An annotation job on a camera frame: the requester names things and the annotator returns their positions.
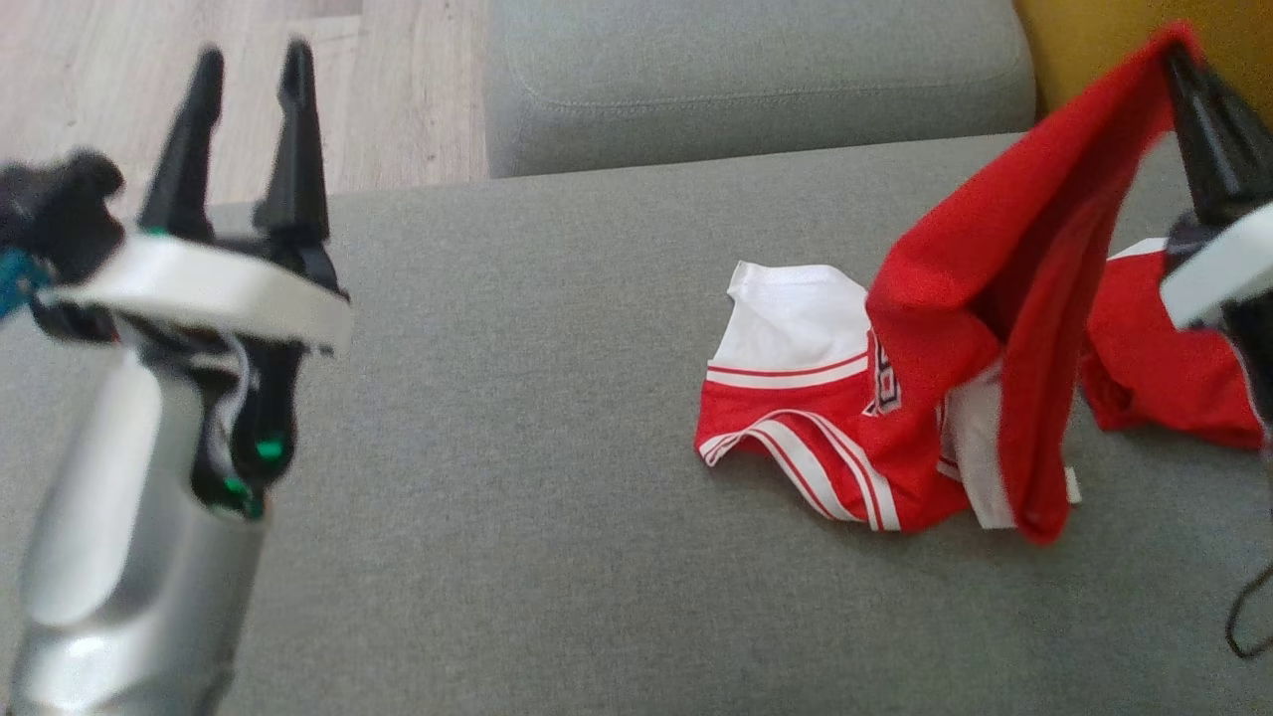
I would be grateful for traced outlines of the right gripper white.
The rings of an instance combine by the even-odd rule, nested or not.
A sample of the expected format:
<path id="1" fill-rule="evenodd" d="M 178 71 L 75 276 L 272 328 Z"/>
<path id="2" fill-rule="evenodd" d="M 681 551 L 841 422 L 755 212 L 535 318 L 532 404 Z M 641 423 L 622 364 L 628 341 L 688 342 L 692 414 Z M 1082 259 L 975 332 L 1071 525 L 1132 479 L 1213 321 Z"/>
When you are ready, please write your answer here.
<path id="1" fill-rule="evenodd" d="M 1227 226 L 1244 218 L 1166 271 L 1161 302 L 1178 330 L 1217 327 L 1226 308 L 1270 293 L 1270 130 L 1184 45 L 1169 50 L 1166 82 L 1197 220 Z"/>

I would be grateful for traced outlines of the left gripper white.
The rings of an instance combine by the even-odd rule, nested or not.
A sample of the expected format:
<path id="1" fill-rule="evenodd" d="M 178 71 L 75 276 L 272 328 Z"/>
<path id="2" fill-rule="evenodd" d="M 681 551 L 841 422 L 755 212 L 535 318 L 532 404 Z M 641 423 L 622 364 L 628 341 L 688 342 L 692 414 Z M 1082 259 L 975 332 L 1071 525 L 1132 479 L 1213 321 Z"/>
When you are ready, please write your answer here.
<path id="1" fill-rule="evenodd" d="M 169 236 L 123 237 L 90 276 L 76 284 L 50 285 L 45 299 L 346 353 L 353 339 L 349 299 L 264 259 L 195 245 L 215 236 L 206 200 L 211 135 L 220 118 L 223 89 L 224 56 L 218 47 L 206 46 L 137 217 L 139 231 Z M 274 242 L 304 248 L 326 245 L 330 217 L 314 55 L 308 41 L 292 38 L 286 45 L 276 96 L 280 135 L 272 176 L 255 206 L 252 226 Z"/>

